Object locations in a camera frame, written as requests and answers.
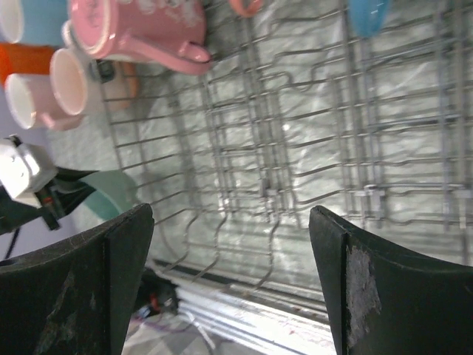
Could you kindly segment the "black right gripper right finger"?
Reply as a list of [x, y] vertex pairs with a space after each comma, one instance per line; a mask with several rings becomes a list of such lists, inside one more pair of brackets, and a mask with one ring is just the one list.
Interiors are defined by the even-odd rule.
[[312, 208], [310, 242], [338, 354], [470, 354], [472, 268]]

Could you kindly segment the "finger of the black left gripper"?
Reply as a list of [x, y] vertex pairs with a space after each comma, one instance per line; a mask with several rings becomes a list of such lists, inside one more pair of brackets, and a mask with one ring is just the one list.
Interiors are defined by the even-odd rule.
[[58, 201], [63, 216], [71, 214], [81, 205], [93, 192], [91, 187], [83, 179], [95, 173], [94, 170], [74, 170], [58, 168], [58, 174], [52, 181], [53, 196]]

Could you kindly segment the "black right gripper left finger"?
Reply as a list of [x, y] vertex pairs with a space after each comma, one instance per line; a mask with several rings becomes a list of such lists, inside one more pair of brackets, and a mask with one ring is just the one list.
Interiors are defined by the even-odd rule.
[[1, 353], [120, 354], [153, 231], [142, 203], [1, 262]]

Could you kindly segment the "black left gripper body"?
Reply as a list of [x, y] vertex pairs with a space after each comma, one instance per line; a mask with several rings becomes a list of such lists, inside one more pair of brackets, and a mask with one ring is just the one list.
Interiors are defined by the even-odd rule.
[[49, 230], [60, 229], [58, 218], [48, 209], [37, 209], [10, 198], [5, 188], [1, 187], [1, 234], [14, 232], [23, 225], [41, 218]]

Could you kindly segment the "mint green mug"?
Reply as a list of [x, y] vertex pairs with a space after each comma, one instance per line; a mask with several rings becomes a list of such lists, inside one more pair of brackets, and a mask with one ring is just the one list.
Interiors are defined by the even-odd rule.
[[136, 183], [121, 170], [93, 172], [82, 177], [80, 182], [95, 190], [84, 204], [102, 220], [123, 214], [137, 202]]

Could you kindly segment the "pink faceted mug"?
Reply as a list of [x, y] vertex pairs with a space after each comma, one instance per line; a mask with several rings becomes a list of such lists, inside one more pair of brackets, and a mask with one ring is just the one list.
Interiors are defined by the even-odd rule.
[[67, 131], [81, 125], [82, 115], [68, 115], [58, 104], [49, 75], [14, 73], [5, 81], [10, 113], [23, 129]]

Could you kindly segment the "salmon pink mug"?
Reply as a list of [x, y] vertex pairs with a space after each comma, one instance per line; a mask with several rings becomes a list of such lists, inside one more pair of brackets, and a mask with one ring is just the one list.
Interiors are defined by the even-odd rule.
[[56, 101], [69, 115], [125, 109], [139, 86], [133, 63], [94, 60], [76, 48], [54, 53], [50, 81]]

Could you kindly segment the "orange mug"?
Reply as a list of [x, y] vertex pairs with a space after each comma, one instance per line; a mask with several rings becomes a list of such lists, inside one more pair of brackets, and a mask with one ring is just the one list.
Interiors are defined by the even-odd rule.
[[14, 73], [49, 75], [55, 50], [48, 46], [1, 43], [1, 85]]

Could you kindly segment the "light blue mug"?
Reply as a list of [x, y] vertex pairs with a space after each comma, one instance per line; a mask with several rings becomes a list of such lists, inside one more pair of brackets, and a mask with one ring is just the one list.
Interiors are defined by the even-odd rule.
[[62, 47], [67, 1], [1, 0], [1, 36], [11, 44]]

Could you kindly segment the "dark blue textured mug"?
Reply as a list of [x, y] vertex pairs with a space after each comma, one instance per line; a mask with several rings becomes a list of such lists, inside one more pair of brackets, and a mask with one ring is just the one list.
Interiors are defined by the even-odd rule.
[[349, 0], [348, 16], [355, 34], [362, 38], [377, 35], [387, 16], [390, 0]]

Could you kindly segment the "pink patterned mug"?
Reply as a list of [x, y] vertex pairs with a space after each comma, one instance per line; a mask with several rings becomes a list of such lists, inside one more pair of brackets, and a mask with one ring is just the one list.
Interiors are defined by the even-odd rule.
[[187, 75], [212, 65], [200, 1], [68, 1], [68, 24], [94, 59], [158, 63]]

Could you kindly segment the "aluminium frame rail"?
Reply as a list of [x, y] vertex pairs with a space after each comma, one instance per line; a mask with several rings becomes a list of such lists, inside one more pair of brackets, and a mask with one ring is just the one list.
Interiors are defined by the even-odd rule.
[[153, 260], [152, 268], [176, 286], [178, 310], [203, 329], [263, 354], [334, 354], [320, 291], [275, 283], [256, 288], [224, 274]]

